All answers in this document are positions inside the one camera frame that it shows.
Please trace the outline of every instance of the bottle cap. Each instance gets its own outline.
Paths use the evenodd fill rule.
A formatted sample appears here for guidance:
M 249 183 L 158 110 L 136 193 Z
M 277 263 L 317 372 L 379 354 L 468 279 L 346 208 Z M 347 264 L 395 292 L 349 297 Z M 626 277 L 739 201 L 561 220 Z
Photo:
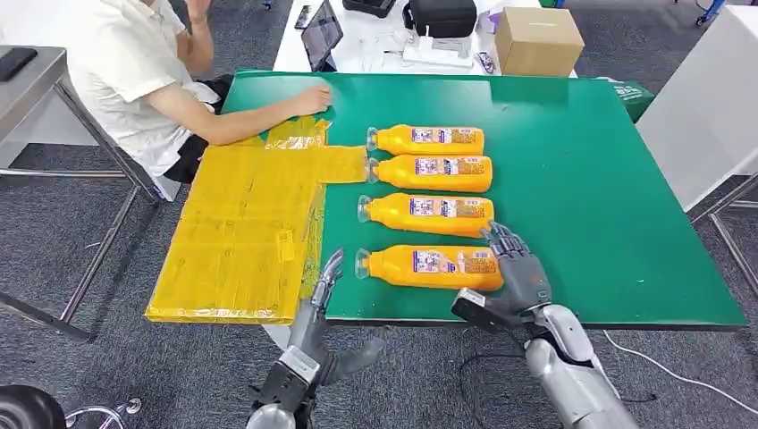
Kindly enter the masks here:
M 368 127 L 366 130 L 366 150 L 376 150 L 376 139 L 378 130 L 374 127 Z
M 358 197 L 358 221 L 361 223 L 371 220 L 371 197 L 361 195 Z
M 358 277 L 359 280 L 365 279 L 370 274 L 370 272 L 368 272 L 368 258 L 370 256 L 371 252 L 364 248 L 361 248 L 356 252 L 356 277 Z
M 379 161 L 374 158 L 368 158 L 366 160 L 366 181 L 368 183 L 376 183 L 379 178 L 376 176 L 374 169 L 379 165 Z

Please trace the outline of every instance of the man's arm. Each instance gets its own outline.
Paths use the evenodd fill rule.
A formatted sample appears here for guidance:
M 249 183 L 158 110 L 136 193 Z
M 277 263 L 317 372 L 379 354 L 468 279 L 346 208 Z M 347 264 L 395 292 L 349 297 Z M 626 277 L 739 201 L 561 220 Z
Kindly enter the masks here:
M 213 38 L 208 28 L 208 6 L 211 0 L 184 0 L 192 25 L 192 34 L 184 30 L 176 35 L 176 53 L 190 73 L 202 74 L 213 68 Z
M 158 112 L 192 130 L 213 146 L 230 145 L 255 136 L 293 116 L 323 112 L 332 103 L 326 86 L 306 89 L 295 97 L 259 109 L 220 115 L 210 112 L 178 84 L 160 88 L 145 97 Z

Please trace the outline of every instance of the white cable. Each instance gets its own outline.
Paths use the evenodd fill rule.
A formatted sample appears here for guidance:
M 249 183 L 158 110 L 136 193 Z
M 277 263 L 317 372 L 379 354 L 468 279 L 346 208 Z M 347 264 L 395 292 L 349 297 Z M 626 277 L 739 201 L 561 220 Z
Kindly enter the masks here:
M 756 410 L 755 408 L 750 408 L 750 407 L 748 407 L 747 405 L 745 405 L 745 404 L 743 404 L 742 402 L 740 402 L 739 400 L 735 399 L 733 396 L 729 395 L 729 394 L 728 394 L 728 393 L 726 393 L 725 391 L 723 391 L 723 390 L 721 390 L 721 389 L 717 389 L 717 388 L 715 388 L 715 387 L 711 386 L 711 385 L 710 385 L 710 384 L 708 384 L 708 383 L 698 382 L 697 380 L 690 380 L 689 378 L 685 378 L 685 377 L 682 377 L 682 376 L 680 376 L 680 375 L 676 375 L 676 374 L 672 373 L 672 372 L 671 372 L 671 371 L 670 371 L 670 370 L 669 370 L 669 369 L 668 369 L 666 366 L 663 366 L 663 365 L 659 364 L 659 363 L 658 363 L 658 362 L 657 362 L 655 359 L 653 359 L 652 357 L 649 357 L 649 356 L 647 356 L 647 355 L 645 355 L 644 353 L 641 353 L 641 352 L 639 352 L 639 351 L 636 351 L 636 350 L 632 350 L 632 349 L 627 349 L 627 348 L 621 347 L 619 344 L 616 344 L 616 342 L 615 342 L 614 340 L 612 340 L 612 339 L 611 339 L 610 335 L 608 335 L 608 331 L 605 331 L 605 330 L 603 329 L 603 330 L 602 330 L 602 333 L 604 333 L 604 334 L 605 334 L 605 338 L 607 338 L 607 339 L 608 339 L 608 341 L 610 341 L 610 342 L 611 342 L 611 345 L 612 345 L 613 347 L 615 347 L 616 349 L 619 349 L 619 350 L 621 350 L 621 351 L 626 351 L 627 353 L 631 353 L 631 354 L 633 354 L 633 355 L 635 355 L 635 356 L 639 356 L 639 357 L 641 357 L 641 358 L 643 358 L 643 359 L 647 360 L 648 362 L 650 362 L 650 363 L 652 363 L 653 365 L 655 365 L 655 366 L 659 367 L 660 369 L 662 369 L 663 371 L 665 371 L 667 374 L 669 374 L 670 376 L 672 376 L 672 377 L 676 378 L 677 380 L 679 380 L 679 381 L 681 381 L 681 382 L 685 382 L 685 383 L 691 383 L 691 384 L 695 384 L 695 385 L 698 385 L 698 386 L 703 386 L 703 387 L 705 387 L 705 388 L 711 389 L 712 391 L 715 391 L 716 393 L 719 393 L 719 395 L 722 395 L 722 396 L 723 396 L 723 397 L 725 397 L 726 399 L 728 399 L 728 400 L 731 400 L 732 402 L 734 402 L 734 403 L 735 403 L 735 404 L 737 404 L 738 406 L 740 406 L 740 407 L 742 407 L 742 408 L 746 409 L 747 411 L 750 411 L 751 413 L 753 413 L 753 414 L 755 414 L 755 415 L 757 415 L 757 416 L 758 416 L 758 410 Z

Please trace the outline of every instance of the orange bottle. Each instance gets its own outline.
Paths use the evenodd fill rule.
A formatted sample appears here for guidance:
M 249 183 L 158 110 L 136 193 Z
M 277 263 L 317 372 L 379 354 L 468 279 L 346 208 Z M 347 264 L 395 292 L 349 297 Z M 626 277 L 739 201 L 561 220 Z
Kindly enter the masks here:
M 366 131 L 366 149 L 376 148 L 393 155 L 481 155 L 484 132 L 469 127 L 372 127 Z
M 368 158 L 366 180 L 407 189 L 484 192 L 493 182 L 493 161 L 487 156 L 400 155 L 382 162 Z
M 375 221 L 396 229 L 478 238 L 494 219 L 493 202 L 474 197 L 433 197 L 395 193 L 358 199 L 360 222 Z
M 356 277 L 378 277 L 398 286 L 498 290 L 503 280 L 490 248 L 392 246 L 356 254 Z

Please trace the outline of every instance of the robotic arm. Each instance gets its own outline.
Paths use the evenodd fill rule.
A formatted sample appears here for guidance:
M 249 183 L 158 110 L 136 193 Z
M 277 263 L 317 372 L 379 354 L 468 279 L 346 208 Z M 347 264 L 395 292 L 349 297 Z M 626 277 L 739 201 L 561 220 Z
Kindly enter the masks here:
M 539 259 L 507 227 L 483 231 L 505 280 L 499 297 L 464 289 L 452 312 L 494 332 L 525 325 L 534 338 L 526 363 L 566 428 L 638 429 L 594 354 L 592 343 L 568 308 L 551 303 L 552 288 Z
M 370 366 L 384 348 L 386 331 L 361 350 L 336 354 L 324 347 L 326 306 L 342 276 L 343 259 L 341 248 L 329 257 L 313 296 L 300 303 L 288 347 L 268 373 L 246 429 L 308 428 L 308 418 L 316 406 L 316 388 Z

